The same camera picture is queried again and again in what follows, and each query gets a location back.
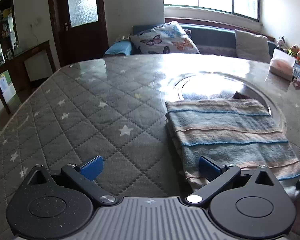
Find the striped blue beige garment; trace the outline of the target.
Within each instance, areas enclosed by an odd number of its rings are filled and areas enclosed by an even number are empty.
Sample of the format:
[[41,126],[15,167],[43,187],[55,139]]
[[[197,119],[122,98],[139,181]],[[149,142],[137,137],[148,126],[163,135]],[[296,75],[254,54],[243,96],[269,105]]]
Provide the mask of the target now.
[[244,170],[266,165],[293,195],[300,160],[279,126],[255,99],[215,99],[165,103],[167,125],[194,191],[210,182],[199,170],[202,155]]

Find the grey quilted star table cover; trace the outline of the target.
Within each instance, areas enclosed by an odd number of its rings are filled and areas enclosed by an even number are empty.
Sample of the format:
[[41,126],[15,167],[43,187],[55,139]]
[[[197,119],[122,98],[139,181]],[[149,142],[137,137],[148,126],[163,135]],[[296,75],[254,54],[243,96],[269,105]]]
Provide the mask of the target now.
[[102,155],[97,184],[118,196],[187,193],[180,155],[167,127],[170,81],[201,72],[241,77],[284,114],[300,160],[300,90],[269,65],[196,54],[118,56],[63,67],[14,113],[0,132],[0,239],[11,239],[5,210],[36,164],[55,170]]

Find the round induction cooktop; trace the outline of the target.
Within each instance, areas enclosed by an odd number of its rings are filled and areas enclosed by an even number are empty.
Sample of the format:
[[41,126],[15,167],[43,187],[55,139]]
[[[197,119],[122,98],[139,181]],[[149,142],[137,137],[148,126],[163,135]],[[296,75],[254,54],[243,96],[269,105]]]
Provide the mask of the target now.
[[219,72],[201,72],[181,75],[171,80],[170,88],[168,101],[228,100],[235,94],[255,99],[266,108],[277,127],[286,133],[287,122],[281,109],[256,85],[244,78]]

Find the pink small toy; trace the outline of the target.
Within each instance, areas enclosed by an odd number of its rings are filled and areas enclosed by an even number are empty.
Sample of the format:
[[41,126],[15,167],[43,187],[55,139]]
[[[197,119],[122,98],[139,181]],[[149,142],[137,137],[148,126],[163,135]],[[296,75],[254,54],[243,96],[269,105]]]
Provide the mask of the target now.
[[300,79],[293,79],[293,86],[296,89],[300,89]]

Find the tissue box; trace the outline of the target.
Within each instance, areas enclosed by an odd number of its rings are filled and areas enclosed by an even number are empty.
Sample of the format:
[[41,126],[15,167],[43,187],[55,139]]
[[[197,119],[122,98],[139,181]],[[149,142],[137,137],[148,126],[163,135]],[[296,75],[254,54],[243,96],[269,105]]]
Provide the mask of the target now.
[[284,51],[274,49],[273,57],[270,61],[269,72],[287,81],[292,81],[295,58]]

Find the dark wooden shelf cabinet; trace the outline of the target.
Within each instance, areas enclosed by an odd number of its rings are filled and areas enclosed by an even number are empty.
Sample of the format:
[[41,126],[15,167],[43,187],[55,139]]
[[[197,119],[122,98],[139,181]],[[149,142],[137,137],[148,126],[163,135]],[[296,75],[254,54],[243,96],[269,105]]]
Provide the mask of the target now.
[[[13,0],[0,1],[0,75],[8,72],[17,92],[27,91],[31,93],[32,81],[27,72],[25,61],[33,56],[45,52],[51,71],[56,71],[53,60],[50,41],[44,41],[31,48],[19,50],[19,39],[15,25],[15,13]],[[4,98],[4,93],[0,88],[0,100],[8,114],[11,110],[8,101]]]

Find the grey plain pillow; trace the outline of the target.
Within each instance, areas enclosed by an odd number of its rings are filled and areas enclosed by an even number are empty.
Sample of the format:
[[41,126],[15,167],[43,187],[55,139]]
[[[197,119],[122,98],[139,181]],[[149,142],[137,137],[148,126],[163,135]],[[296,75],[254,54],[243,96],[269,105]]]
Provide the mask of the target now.
[[264,63],[270,62],[267,37],[236,29],[235,39],[237,57]]

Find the plush toys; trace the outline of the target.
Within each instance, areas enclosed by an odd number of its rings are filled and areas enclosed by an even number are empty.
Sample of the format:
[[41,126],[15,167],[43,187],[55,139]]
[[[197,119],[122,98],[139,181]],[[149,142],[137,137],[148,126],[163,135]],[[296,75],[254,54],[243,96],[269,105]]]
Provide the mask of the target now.
[[298,45],[293,45],[288,48],[285,37],[281,36],[277,40],[277,47],[289,56],[292,56],[295,59],[296,64],[300,65],[300,47]]

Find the butterfly print pillow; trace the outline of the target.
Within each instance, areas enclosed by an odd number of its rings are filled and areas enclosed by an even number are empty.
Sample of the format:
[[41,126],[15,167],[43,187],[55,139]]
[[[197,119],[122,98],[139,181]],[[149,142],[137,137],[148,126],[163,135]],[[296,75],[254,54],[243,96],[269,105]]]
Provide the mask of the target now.
[[199,54],[199,49],[177,21],[140,31],[130,40],[141,54]]

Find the dark wooden door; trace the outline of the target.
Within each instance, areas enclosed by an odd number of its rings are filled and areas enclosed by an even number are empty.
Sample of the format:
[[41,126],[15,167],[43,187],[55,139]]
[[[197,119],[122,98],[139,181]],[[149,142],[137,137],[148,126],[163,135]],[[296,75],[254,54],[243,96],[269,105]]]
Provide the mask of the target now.
[[102,58],[109,48],[103,0],[48,0],[60,65]]

